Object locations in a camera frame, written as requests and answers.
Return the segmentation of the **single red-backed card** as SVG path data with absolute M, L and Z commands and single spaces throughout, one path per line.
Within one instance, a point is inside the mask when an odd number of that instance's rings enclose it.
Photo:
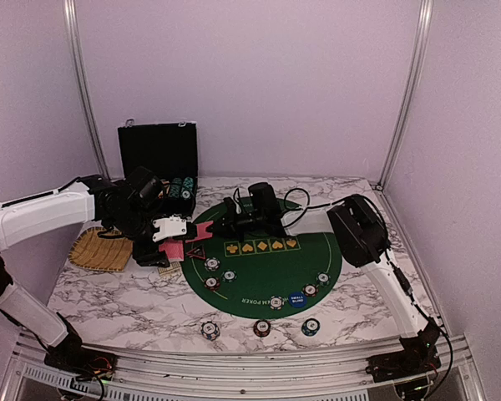
M 191 243 L 191 242 L 208 240 L 208 239 L 212 238 L 213 232 L 210 229 L 212 224 L 213 224 L 212 221 L 206 221 L 206 222 L 202 222 L 202 223 L 197 224 L 196 225 L 197 235 L 194 238 L 187 239 L 185 242 Z

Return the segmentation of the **black red all-in triangle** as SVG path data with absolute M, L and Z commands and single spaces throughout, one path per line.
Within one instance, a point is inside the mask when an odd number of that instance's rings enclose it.
M 190 249 L 186 256 L 190 259 L 199 259 L 204 261 L 206 259 L 205 248 L 203 245 L 199 245 Z

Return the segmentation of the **green chip group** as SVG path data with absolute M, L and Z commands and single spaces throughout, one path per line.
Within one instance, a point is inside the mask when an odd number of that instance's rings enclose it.
M 224 282 L 233 282 L 237 278 L 237 274 L 233 270 L 226 270 L 221 276 Z

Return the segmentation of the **blue small blind button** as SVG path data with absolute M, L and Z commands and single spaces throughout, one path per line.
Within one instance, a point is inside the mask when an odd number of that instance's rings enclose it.
M 290 306 L 299 309 L 306 306 L 307 297 L 304 292 L 293 292 L 288 296 L 287 301 Z

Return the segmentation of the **red black chip stack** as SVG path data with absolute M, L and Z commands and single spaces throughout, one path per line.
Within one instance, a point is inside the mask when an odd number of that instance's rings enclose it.
M 271 332 L 271 323 L 265 319 L 257 320 L 253 325 L 253 333 L 259 337 L 267 337 Z

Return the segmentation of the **dark chip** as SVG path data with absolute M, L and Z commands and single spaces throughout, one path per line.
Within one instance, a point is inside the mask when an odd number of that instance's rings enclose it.
M 302 292 L 306 297 L 315 297 L 318 293 L 318 287 L 314 284 L 306 284 L 302 288 Z

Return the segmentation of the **red-backed card deck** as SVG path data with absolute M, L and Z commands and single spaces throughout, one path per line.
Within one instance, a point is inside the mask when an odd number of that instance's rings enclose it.
M 182 240 L 166 239 L 159 245 L 159 251 L 165 252 L 169 262 L 185 260 L 185 248 Z

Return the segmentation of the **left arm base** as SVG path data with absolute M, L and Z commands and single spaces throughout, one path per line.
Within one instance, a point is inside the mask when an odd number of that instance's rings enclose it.
M 81 338 L 69 333 L 57 346 L 47 346 L 44 362 L 53 368 L 75 373 L 80 380 L 111 378 L 117 356 L 86 348 Z

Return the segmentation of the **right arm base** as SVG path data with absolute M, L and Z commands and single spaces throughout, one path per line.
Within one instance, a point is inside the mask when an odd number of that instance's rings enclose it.
M 366 373 L 372 376 L 375 383 L 380 383 L 440 368 L 442 364 L 436 348 L 439 336 L 435 323 L 429 322 L 415 337 L 399 338 L 401 351 L 369 357 Z

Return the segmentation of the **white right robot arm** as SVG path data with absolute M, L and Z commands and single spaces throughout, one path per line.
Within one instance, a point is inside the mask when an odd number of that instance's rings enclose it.
M 214 236 L 237 241 L 256 231 L 279 237 L 297 236 L 306 230 L 302 219 L 308 211 L 325 208 L 343 258 L 360 269 L 378 290 L 392 314 L 400 338 L 421 335 L 427 326 L 425 312 L 392 255 L 386 222 L 372 200 L 353 194 L 313 205 L 309 192 L 302 188 L 290 189 L 282 200 L 277 200 L 272 186 L 265 182 L 252 185 L 249 195 L 252 203 L 249 210 L 236 196 L 226 197 L 225 213 L 206 230 Z

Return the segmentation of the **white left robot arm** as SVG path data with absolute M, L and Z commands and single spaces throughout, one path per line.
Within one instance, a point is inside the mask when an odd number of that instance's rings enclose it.
M 55 356 L 68 370 L 83 371 L 89 354 L 71 325 L 41 302 L 24 279 L 57 275 L 80 226 L 88 222 L 101 223 L 106 241 L 131 240 L 139 264 L 166 261 L 160 244 L 188 230 L 185 220 L 161 214 L 162 190 L 162 182 L 143 170 L 117 181 L 77 177 L 59 188 L 0 202 L 0 312 L 56 348 Z

